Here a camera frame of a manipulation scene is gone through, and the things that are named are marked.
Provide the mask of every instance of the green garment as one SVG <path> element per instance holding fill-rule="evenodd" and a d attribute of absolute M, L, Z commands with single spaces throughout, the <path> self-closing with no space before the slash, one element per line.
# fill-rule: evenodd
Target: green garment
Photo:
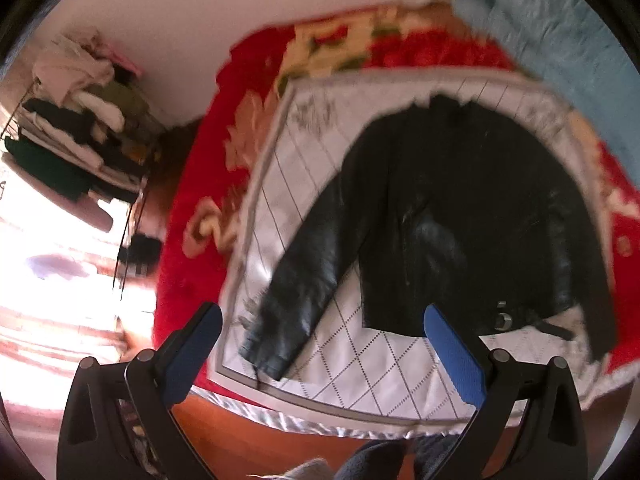
<path fill-rule="evenodd" d="M 69 200 L 76 202 L 89 191 L 91 181 L 85 171 L 26 137 L 20 137 L 20 140 L 6 138 L 4 145 L 24 171 Z"/>
<path fill-rule="evenodd" d="M 111 81 L 105 87 L 91 85 L 86 91 L 115 104 L 127 118 L 138 118 L 149 111 L 149 105 L 135 90 L 117 81 Z"/>

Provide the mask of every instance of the white wall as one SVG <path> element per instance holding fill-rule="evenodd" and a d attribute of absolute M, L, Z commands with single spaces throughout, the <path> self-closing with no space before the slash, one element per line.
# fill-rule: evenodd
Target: white wall
<path fill-rule="evenodd" d="M 229 47 L 252 30 L 395 0 L 63 0 L 36 35 L 95 25 L 148 72 L 141 83 L 175 121 L 203 114 Z M 404 0 L 419 3 L 426 0 Z"/>

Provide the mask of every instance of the black leather jacket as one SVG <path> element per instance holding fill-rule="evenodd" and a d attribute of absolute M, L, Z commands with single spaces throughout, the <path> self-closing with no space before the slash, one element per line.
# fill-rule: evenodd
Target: black leather jacket
<path fill-rule="evenodd" d="M 438 95 L 366 128 L 278 263 L 241 355 L 279 380 L 356 258 L 368 328 L 424 336 L 434 303 L 485 335 L 579 303 L 592 357 L 615 343 L 577 185 L 535 136 L 475 103 Z"/>

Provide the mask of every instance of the diamond pattern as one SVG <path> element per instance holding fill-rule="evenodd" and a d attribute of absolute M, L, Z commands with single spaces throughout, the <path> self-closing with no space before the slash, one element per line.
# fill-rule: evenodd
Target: diamond pattern
<path fill-rule="evenodd" d="M 325 80 L 296 81 L 285 124 L 277 132 L 273 156 L 255 196 L 255 222 L 245 226 L 248 249 L 246 273 L 238 283 L 234 304 L 223 305 L 227 316 L 247 316 L 249 296 L 259 300 L 277 261 L 292 239 L 318 192 L 339 168 L 349 146 L 374 117 L 394 112 L 412 102 L 428 102 L 435 92 L 461 102 L 477 100 L 490 109 L 515 118 L 556 154 L 578 181 L 587 199 L 594 193 L 585 168 L 584 154 L 564 126 L 567 107 L 540 86 L 505 82 L 486 72 L 461 76 L 451 70 L 387 72 L 334 76 Z M 324 129 L 306 128 L 296 120 L 303 104 L 318 102 L 334 114 Z M 462 402 L 433 348 L 426 339 L 382 333 L 362 327 L 362 306 L 357 266 L 352 267 L 322 316 L 288 377 L 274 387 L 302 399 L 370 415 L 411 420 L 455 420 L 468 417 L 473 408 Z M 580 324 L 580 309 L 564 313 L 556 323 L 577 327 L 578 337 L 564 342 L 533 329 L 488 336 L 489 348 L 506 348 L 520 360 L 546 363 L 563 355 L 570 364 L 578 393 L 588 393 L 599 374 L 598 364 L 588 364 L 588 346 Z M 238 323 L 219 344 L 223 345 L 224 374 L 230 368 L 251 380 L 251 367 L 238 357 L 244 329 Z"/>

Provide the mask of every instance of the pink cloth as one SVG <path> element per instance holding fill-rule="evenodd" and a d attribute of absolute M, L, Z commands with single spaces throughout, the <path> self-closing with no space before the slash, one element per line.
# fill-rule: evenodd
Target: pink cloth
<path fill-rule="evenodd" d="M 100 34 L 100 31 L 95 27 L 75 28 L 66 33 L 66 37 L 75 41 L 78 45 L 85 48 L 94 56 L 104 57 L 109 59 L 112 63 L 126 68 L 129 72 L 135 74 L 137 78 L 140 78 L 144 73 L 138 65 L 119 52 L 113 43 L 105 40 Z"/>
<path fill-rule="evenodd" d="M 13 171 L 23 182 L 31 186 L 51 203 L 57 205 L 67 213 L 75 216 L 79 220 L 95 227 L 102 232 L 108 233 L 113 227 L 113 218 L 104 209 L 100 208 L 95 200 L 87 195 L 82 195 L 77 202 L 72 202 L 68 198 L 53 191 L 50 187 L 45 186 L 34 176 L 31 176 L 14 160 L 10 153 L 2 154 L 2 162 Z"/>
<path fill-rule="evenodd" d="M 36 59 L 33 76 L 40 80 L 53 102 L 62 107 L 69 93 L 112 81 L 113 65 L 107 59 L 94 59 L 77 43 L 59 36 Z"/>

